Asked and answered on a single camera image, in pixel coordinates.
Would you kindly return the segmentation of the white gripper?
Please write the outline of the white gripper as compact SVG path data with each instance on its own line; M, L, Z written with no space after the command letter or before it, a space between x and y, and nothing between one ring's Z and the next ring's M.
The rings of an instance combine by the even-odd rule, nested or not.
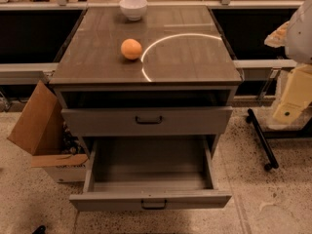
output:
M281 124L291 124L312 102L312 65L299 64L288 74L286 87L273 113Z

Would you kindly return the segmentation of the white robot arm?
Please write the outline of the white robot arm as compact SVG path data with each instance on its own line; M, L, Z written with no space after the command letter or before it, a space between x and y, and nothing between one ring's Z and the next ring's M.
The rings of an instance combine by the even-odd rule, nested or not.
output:
M305 0L289 21L265 38L264 44L284 47L286 56L296 62L272 115L275 122L288 125L312 102L312 0Z

